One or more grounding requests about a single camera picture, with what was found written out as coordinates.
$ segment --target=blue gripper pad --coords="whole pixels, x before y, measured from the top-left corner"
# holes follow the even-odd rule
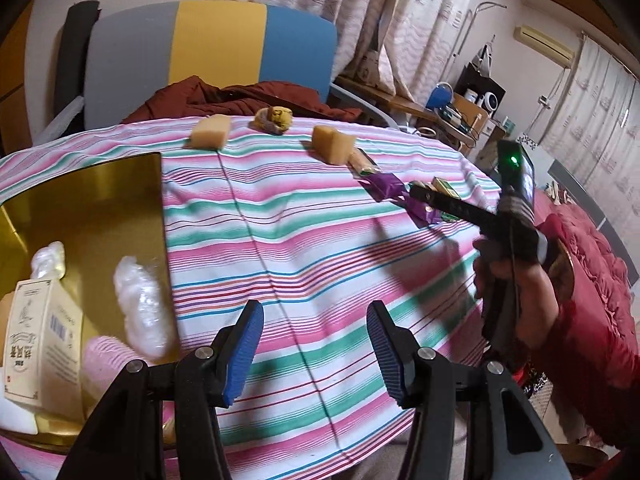
[[[367,308],[367,332],[382,372],[382,379],[385,381],[386,391],[400,405],[405,397],[402,365],[372,304]]]
[[[264,309],[259,301],[251,301],[250,303],[254,304],[254,311],[244,326],[226,366],[226,384],[222,398],[227,406],[231,406],[242,393],[249,368],[254,361],[255,350],[258,348],[258,342],[262,336]]]

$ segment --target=person's hand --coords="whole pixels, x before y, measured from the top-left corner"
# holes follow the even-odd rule
[[[476,240],[474,247],[480,249],[483,240]],[[508,259],[487,265],[480,257],[474,261],[476,299],[482,298],[484,284],[489,273],[502,280],[511,280],[511,261]],[[520,290],[520,320],[516,336],[529,349],[540,348],[546,341],[558,318],[559,308],[551,280],[540,264],[528,264],[516,260],[516,283]]]

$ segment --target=purple package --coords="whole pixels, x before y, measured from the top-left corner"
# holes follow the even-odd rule
[[[393,173],[375,173],[364,177],[379,200],[399,198],[406,194],[406,187]]]
[[[410,196],[404,197],[404,207],[410,215],[415,216],[417,219],[423,220],[428,224],[439,224],[442,222],[440,212],[434,209],[420,200],[411,198]]]

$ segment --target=chair backrest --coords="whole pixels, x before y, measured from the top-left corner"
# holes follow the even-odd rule
[[[300,10],[222,0],[151,4],[95,23],[84,126],[119,123],[154,92],[191,75],[220,88],[280,80],[329,91],[335,26]]]

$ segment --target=striped tablecloth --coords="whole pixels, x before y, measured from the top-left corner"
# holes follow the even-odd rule
[[[454,361],[482,349],[466,222],[419,229],[401,207],[377,203],[345,167],[309,149],[317,120],[284,136],[234,118],[221,153],[185,147],[195,118],[115,126],[0,161],[0,202],[69,170],[162,152],[164,220],[175,313],[185,349],[211,342],[249,298],[264,332],[248,381],[219,421],[235,479],[320,479],[403,431],[411,412],[386,394],[365,312],[383,300],[418,341]],[[448,180],[463,199],[495,204],[497,186],[434,140],[332,123],[358,136],[402,181]],[[18,467],[53,480],[62,457],[2,439]],[[177,478],[175,459],[168,478]]]

